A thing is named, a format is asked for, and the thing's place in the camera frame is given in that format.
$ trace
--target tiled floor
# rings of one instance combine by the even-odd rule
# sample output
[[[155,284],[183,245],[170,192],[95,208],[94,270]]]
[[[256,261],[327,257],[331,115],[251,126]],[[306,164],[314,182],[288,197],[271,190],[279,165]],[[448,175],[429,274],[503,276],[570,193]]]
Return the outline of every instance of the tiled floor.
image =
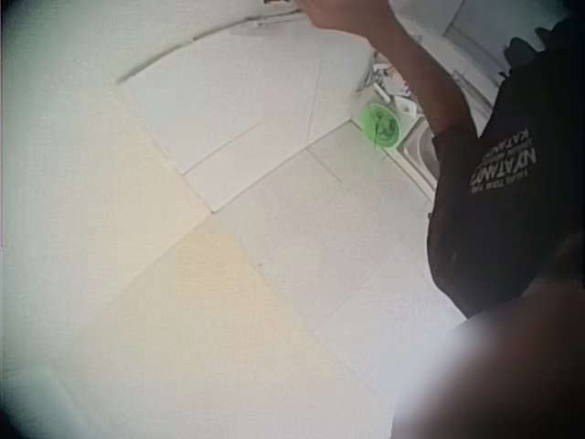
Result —
[[[430,211],[346,123],[219,215],[323,347],[393,405],[409,361],[463,321],[427,268]]]

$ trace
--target sleeve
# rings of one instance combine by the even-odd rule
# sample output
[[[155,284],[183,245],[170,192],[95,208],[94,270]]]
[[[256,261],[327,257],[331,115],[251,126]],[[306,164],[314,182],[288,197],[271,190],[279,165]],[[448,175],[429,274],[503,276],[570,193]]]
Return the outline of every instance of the sleeve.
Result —
[[[471,301],[458,296],[461,288],[457,284],[462,277],[457,247],[461,240],[462,212],[469,197],[469,181],[483,156],[483,148],[476,135],[463,129],[439,134],[433,144],[439,157],[440,175],[427,237],[431,276],[439,289],[470,316],[477,310]]]

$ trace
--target man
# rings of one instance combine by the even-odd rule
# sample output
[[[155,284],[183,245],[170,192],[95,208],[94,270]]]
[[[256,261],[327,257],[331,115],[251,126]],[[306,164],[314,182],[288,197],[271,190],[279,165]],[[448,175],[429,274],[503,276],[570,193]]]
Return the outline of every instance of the man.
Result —
[[[554,49],[511,70],[478,136],[462,92],[388,0],[299,4],[316,26],[367,38],[417,96],[441,169],[428,237],[431,273],[466,316],[518,298],[568,237],[582,241],[579,23],[553,29]]]

